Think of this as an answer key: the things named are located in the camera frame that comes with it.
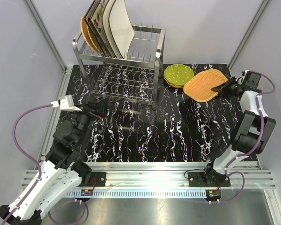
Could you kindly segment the green polka dot plate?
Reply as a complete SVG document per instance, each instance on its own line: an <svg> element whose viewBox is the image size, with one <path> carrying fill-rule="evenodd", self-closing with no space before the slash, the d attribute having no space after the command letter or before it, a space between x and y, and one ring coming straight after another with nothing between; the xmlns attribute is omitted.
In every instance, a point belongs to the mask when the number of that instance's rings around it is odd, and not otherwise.
<svg viewBox="0 0 281 225"><path fill-rule="evenodd" d="M193 70L184 64L173 64L168 66L164 71L164 78L194 78Z"/></svg>

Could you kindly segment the yellow polka dot plate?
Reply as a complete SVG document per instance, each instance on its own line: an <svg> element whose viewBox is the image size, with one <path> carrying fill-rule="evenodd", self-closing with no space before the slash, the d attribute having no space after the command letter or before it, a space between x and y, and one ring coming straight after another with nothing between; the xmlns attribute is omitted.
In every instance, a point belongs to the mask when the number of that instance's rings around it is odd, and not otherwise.
<svg viewBox="0 0 281 225"><path fill-rule="evenodd" d="M166 83L172 87L175 88L183 88L190 80L192 80L192 78L182 78L182 79L178 79L178 78L173 78L173 79L167 79L164 78L164 80L166 81Z"/></svg>

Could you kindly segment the white square plate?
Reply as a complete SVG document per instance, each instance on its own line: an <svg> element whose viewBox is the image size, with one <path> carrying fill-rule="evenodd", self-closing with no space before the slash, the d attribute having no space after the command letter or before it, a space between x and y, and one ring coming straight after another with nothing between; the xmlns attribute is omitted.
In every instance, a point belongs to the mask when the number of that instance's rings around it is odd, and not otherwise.
<svg viewBox="0 0 281 225"><path fill-rule="evenodd" d="M130 22L124 0L114 0L109 13L111 36L117 50L116 56L127 59L135 31Z"/></svg>

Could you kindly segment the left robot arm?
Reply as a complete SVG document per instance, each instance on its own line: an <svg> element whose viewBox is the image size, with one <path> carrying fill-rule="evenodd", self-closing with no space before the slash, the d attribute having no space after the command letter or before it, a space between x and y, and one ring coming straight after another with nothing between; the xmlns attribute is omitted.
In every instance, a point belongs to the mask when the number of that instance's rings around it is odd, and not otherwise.
<svg viewBox="0 0 281 225"><path fill-rule="evenodd" d="M4 224L39 225L50 209L73 188L105 186L106 173L92 172L91 168L78 158L90 122L106 117L108 102L105 97L75 105L72 95L66 95L41 106L59 108L76 115L74 122L64 120L57 124L53 134L53 145L42 164L26 153L16 139L16 127L20 119L39 107L30 109L17 118L12 130L13 141L18 150L35 163L38 172L12 203L0 206L0 217Z"/></svg>

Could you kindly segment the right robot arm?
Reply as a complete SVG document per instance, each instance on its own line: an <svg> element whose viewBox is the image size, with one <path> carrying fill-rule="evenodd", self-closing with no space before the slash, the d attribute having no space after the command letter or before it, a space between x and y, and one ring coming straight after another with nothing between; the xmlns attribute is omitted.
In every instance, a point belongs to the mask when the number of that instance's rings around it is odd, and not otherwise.
<svg viewBox="0 0 281 225"><path fill-rule="evenodd" d="M223 183L234 165L251 154L260 154L274 130L276 121L267 115L262 104L265 92L258 88L261 77L261 73L244 71L242 77L232 77L211 89L221 97L237 97L243 114L232 131L229 147L204 169L203 182L208 186Z"/></svg>

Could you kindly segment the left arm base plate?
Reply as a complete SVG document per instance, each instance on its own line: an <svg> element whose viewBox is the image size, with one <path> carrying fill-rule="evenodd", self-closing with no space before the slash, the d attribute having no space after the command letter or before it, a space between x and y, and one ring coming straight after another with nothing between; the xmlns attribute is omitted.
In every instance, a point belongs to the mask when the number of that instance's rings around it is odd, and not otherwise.
<svg viewBox="0 0 281 225"><path fill-rule="evenodd" d="M92 172L89 182L86 184L81 183L79 186L92 187L95 185L95 187L105 187L106 175L106 172Z"/></svg>

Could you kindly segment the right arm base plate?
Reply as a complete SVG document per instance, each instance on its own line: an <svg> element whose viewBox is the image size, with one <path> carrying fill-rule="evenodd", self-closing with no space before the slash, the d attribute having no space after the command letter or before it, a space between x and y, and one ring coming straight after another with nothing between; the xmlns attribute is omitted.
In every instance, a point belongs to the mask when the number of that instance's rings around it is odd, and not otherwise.
<svg viewBox="0 0 281 225"><path fill-rule="evenodd" d="M230 187L230 179L223 175L219 177L206 175L205 172L188 172L189 187Z"/></svg>

